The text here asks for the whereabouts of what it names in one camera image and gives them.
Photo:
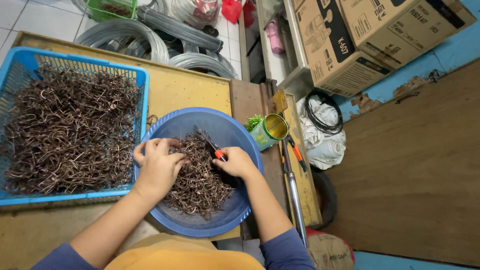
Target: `green tinsel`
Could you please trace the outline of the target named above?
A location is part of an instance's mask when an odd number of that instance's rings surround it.
[[[255,115],[254,117],[251,117],[248,119],[248,121],[243,125],[248,132],[252,131],[253,128],[258,125],[263,120],[263,116],[261,115]]]

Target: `wooden door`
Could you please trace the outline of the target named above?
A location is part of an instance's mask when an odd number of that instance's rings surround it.
[[[480,266],[480,61],[345,124],[326,171],[353,248]]]

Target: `person's left hand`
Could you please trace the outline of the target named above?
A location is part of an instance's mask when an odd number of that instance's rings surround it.
[[[172,188],[180,168],[187,162],[185,154],[168,154],[170,146],[180,148],[175,139],[151,139],[141,143],[133,151],[133,158],[140,165],[140,172],[132,191],[137,192],[154,206]]]

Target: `hand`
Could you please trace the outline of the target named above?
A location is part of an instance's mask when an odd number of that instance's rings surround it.
[[[185,154],[168,154],[170,146],[180,148],[175,139],[151,139],[141,143],[133,151],[133,158],[140,165],[140,172],[132,191],[137,192],[154,206],[172,188],[180,168],[187,162]]]
[[[212,162],[231,176],[240,177],[245,181],[250,174],[258,172],[250,156],[240,147],[227,147],[220,151],[227,157],[227,162],[218,159]]]

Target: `yellow wooden table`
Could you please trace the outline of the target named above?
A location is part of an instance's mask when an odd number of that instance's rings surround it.
[[[173,110],[197,106],[212,108],[231,115],[230,80],[228,79],[22,31],[19,32],[13,43],[13,47],[17,46],[84,55],[145,68],[150,74],[149,114],[155,114],[158,117]],[[295,120],[292,117],[294,114],[286,112],[286,118],[290,125],[296,126],[291,130],[293,130],[292,135],[295,140],[299,143],[298,118]],[[297,161],[293,153],[290,154],[290,157],[293,158],[292,164],[295,164]],[[315,191],[312,189],[311,176],[309,174],[296,174],[296,176],[305,224],[319,224],[321,217]],[[98,218],[111,207],[114,200],[111,198],[108,203],[98,203],[100,201],[95,200],[94,202],[97,204],[71,202],[70,206],[60,208],[56,208],[58,203],[43,203],[26,207],[36,209],[22,211],[15,210],[18,209],[16,207],[0,208],[0,243],[2,243],[0,245],[0,261],[2,266],[6,269],[19,270],[31,267],[56,246],[69,241],[81,229]],[[143,221],[132,232],[120,251],[162,230],[165,228],[158,226],[156,222]],[[238,226],[230,232],[211,239],[221,240],[239,236]]]

